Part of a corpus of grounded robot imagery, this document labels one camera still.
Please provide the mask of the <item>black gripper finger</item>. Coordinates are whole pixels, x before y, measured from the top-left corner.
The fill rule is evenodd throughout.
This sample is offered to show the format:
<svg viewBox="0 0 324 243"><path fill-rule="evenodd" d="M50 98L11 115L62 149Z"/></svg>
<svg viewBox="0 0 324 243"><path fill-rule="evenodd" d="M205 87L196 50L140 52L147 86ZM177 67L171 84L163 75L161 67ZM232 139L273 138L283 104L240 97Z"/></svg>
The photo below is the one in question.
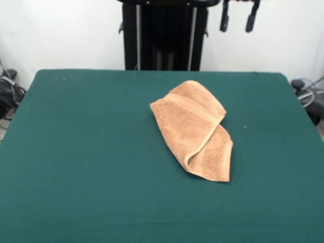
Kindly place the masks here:
<svg viewBox="0 0 324 243"><path fill-rule="evenodd" d="M246 32L250 33L253 31L254 28L254 23L255 23L255 18L257 15L257 11L259 8L259 0L253 0L253 7L251 10L251 13L248 16L247 24L246 24Z"/></svg>
<svg viewBox="0 0 324 243"><path fill-rule="evenodd" d="M222 16L221 16L221 23L220 23L220 31L221 32L227 31L228 20L229 20L228 7L229 7L229 0L224 0Z"/></svg>

